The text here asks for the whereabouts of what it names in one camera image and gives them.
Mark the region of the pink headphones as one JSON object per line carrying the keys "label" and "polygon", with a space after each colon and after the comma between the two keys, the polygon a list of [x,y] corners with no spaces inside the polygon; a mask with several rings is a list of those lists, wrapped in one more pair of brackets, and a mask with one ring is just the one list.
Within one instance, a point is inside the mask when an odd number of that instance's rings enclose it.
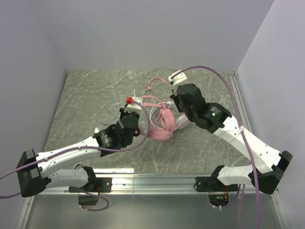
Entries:
{"label": "pink headphones", "polygon": [[152,95],[143,95],[141,98],[154,99],[158,101],[158,104],[143,102],[143,106],[150,107],[149,112],[150,126],[148,138],[156,141],[168,140],[173,135],[175,126],[175,118],[173,112],[170,110],[173,101],[168,100],[166,102],[161,101],[159,98]]}

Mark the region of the white headphones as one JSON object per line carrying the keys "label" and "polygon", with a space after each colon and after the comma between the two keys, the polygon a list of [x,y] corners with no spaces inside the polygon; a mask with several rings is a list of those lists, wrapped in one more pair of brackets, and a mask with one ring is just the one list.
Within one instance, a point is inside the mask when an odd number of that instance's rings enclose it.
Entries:
{"label": "white headphones", "polygon": [[178,111],[173,101],[158,104],[146,103],[146,106],[152,108],[149,113],[150,122],[156,129],[175,131],[185,128],[190,122],[184,114],[175,118],[174,112],[178,113]]}

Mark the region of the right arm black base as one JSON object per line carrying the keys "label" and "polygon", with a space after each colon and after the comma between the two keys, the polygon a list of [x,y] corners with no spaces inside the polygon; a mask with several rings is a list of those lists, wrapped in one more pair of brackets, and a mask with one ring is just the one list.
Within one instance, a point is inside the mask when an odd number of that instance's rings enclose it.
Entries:
{"label": "right arm black base", "polygon": [[213,207],[222,208],[229,204],[228,187],[214,177],[196,177],[193,189],[207,193],[209,203]]}

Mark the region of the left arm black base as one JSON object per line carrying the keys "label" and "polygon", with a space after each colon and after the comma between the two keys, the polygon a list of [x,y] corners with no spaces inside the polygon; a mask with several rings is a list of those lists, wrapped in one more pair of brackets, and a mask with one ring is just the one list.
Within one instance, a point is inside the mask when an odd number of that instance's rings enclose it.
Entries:
{"label": "left arm black base", "polygon": [[[112,190],[112,178],[110,177],[100,177],[97,178],[94,185],[89,185],[89,187],[84,188],[76,188],[76,187],[69,187],[69,193],[78,193],[78,203],[80,208],[91,211],[97,212],[106,210],[110,202],[107,198],[102,196],[102,193],[110,193]],[[99,200],[105,201],[105,206],[102,208],[91,208],[95,207]]]}

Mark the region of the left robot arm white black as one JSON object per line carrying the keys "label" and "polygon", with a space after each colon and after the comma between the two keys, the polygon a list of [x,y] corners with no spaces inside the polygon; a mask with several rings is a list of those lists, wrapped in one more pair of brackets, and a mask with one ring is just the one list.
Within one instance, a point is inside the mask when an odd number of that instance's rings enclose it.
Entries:
{"label": "left robot arm white black", "polygon": [[17,164],[21,196],[35,196],[47,188],[75,186],[90,191],[97,178],[91,167],[77,171],[65,166],[90,158],[100,158],[114,152],[125,152],[133,138],[139,136],[141,107],[129,104],[120,109],[120,119],[106,129],[71,146],[49,152],[23,152]]}

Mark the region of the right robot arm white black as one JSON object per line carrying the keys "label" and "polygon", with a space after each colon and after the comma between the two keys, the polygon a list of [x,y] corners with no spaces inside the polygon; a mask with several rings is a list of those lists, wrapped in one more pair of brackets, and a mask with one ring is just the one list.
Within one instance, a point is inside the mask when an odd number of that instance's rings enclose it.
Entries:
{"label": "right robot arm white black", "polygon": [[223,139],[251,162],[240,167],[217,166],[205,181],[196,180],[197,191],[236,191],[238,185],[253,185],[265,194],[274,193],[293,158],[291,153],[280,152],[264,143],[239,125],[237,118],[222,105],[207,103],[192,83],[175,85],[171,98],[190,122]]}

